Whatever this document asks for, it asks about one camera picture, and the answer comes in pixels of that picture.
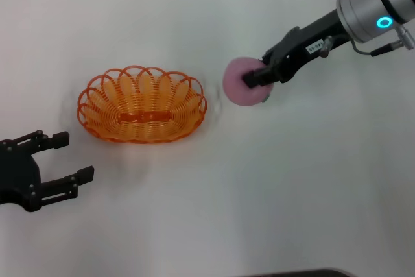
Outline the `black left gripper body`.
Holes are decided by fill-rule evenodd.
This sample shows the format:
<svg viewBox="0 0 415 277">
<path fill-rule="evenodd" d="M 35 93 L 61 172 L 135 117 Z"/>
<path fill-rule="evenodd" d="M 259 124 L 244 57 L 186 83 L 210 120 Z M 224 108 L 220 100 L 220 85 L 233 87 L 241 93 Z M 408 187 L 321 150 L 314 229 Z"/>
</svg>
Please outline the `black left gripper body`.
<svg viewBox="0 0 415 277">
<path fill-rule="evenodd" d="M 16 204 L 27 212 L 41 208 L 40 170 L 32 155 L 38 144 L 27 141 L 0 141 L 0 205 Z"/>
</svg>

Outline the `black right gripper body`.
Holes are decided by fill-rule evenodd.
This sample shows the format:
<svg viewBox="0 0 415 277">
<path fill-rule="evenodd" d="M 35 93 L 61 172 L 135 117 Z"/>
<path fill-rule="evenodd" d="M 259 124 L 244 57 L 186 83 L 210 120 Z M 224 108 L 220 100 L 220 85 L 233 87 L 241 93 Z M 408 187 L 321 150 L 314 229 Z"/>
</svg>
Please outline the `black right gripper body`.
<svg viewBox="0 0 415 277">
<path fill-rule="evenodd" d="M 302 29 L 294 27 L 269 49 L 263 55 L 265 67 L 260 69 L 260 83 L 288 82 L 301 67 L 320 57 L 320 50 L 328 37 L 333 39 L 333 49 L 350 40 L 336 10 Z"/>
</svg>

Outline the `orange woven plastic basket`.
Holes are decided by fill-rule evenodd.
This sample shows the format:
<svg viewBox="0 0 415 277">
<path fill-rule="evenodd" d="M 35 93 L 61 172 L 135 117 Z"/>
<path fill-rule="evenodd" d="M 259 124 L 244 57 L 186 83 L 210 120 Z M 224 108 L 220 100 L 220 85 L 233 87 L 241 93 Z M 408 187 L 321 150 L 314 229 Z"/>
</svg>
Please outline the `orange woven plastic basket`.
<svg viewBox="0 0 415 277">
<path fill-rule="evenodd" d="M 171 143 L 204 121 L 208 102 L 201 83 L 179 71 L 128 66 L 88 82 L 77 119 L 91 135 L 114 143 Z"/>
</svg>

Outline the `dark robot torso edge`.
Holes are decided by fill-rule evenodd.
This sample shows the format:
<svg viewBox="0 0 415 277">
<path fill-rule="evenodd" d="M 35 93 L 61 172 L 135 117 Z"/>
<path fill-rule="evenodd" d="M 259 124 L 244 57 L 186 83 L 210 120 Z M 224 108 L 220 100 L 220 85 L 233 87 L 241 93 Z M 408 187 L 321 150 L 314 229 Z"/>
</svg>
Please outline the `dark robot torso edge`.
<svg viewBox="0 0 415 277">
<path fill-rule="evenodd" d="M 311 269 L 311 270 L 303 270 L 303 271 L 256 274 L 256 275 L 242 276 L 242 277 L 356 277 L 356 276 L 347 271 L 342 271 L 340 269 L 323 268 L 323 269 Z"/>
</svg>

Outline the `pink peach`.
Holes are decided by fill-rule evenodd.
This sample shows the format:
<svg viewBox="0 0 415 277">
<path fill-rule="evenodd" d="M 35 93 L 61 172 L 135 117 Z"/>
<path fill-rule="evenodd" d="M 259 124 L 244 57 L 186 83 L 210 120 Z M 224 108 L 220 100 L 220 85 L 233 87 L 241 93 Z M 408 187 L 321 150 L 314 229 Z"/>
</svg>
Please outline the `pink peach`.
<svg viewBox="0 0 415 277">
<path fill-rule="evenodd" d="M 222 87 L 227 98 L 239 106 L 254 106 L 268 99 L 274 85 L 249 88 L 243 81 L 243 75 L 263 67 L 264 63 L 250 57 L 233 59 L 226 67 Z"/>
</svg>

